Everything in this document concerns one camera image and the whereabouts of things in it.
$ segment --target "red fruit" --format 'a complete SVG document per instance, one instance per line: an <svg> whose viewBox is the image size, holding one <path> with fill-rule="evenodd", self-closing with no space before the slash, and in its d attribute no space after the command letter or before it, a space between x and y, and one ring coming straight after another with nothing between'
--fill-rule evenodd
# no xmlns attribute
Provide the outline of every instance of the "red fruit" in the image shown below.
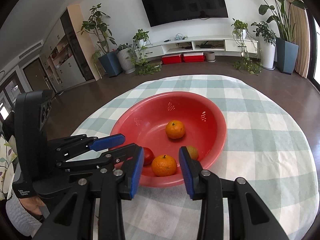
<svg viewBox="0 0 320 240"><path fill-rule="evenodd" d="M144 147L143 150L144 150L144 163L143 163L143 165L148 165L148 164L152 163L155 156L153 155L153 152L149 148Z"/></svg>

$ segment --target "beige curtain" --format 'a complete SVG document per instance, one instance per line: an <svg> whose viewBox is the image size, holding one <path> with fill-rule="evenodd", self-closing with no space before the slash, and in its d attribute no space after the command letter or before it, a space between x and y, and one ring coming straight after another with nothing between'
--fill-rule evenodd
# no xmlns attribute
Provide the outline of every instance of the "beige curtain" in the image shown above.
<svg viewBox="0 0 320 240"><path fill-rule="evenodd" d="M308 16L305 10L293 5L290 8L290 13L292 14L293 22L296 23L294 30L294 43L299 45L295 71L298 72L300 76L306 78L310 62L310 29Z"/></svg>

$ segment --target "air vent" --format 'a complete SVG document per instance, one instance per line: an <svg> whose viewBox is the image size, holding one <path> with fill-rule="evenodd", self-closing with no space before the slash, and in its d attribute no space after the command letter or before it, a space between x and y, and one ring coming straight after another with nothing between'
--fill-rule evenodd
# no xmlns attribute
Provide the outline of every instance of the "air vent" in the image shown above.
<svg viewBox="0 0 320 240"><path fill-rule="evenodd" d="M30 49L26 50L24 53L22 53L19 56L19 59L22 59L23 57L25 57L26 55L28 55L30 52L32 52L33 50L35 50L36 48L41 46L41 42L39 42L38 44L34 45L33 47L31 47Z"/></svg>

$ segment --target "orange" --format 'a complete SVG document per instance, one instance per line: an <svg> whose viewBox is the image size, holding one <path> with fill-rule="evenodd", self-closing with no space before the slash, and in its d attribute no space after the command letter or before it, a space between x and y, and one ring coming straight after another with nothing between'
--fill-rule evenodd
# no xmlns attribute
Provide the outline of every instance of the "orange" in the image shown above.
<svg viewBox="0 0 320 240"><path fill-rule="evenodd" d="M169 155L160 155L153 159L151 169L158 177L171 176L177 171L177 162Z"/></svg>
<svg viewBox="0 0 320 240"><path fill-rule="evenodd" d="M199 157L198 149L194 148L193 146L189 145L187 146L187 150L189 152L189 155L191 159L196 160Z"/></svg>
<svg viewBox="0 0 320 240"><path fill-rule="evenodd" d="M165 133L171 139L179 139L186 133L186 128L182 122L173 120L165 127Z"/></svg>

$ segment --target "gray sleeve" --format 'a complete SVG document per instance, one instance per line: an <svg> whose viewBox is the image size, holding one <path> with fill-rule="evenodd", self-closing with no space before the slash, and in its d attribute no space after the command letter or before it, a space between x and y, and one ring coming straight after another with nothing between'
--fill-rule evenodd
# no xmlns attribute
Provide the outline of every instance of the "gray sleeve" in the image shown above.
<svg viewBox="0 0 320 240"><path fill-rule="evenodd" d="M34 236L42 225L24 209L13 191L5 207L12 225L25 236Z"/></svg>

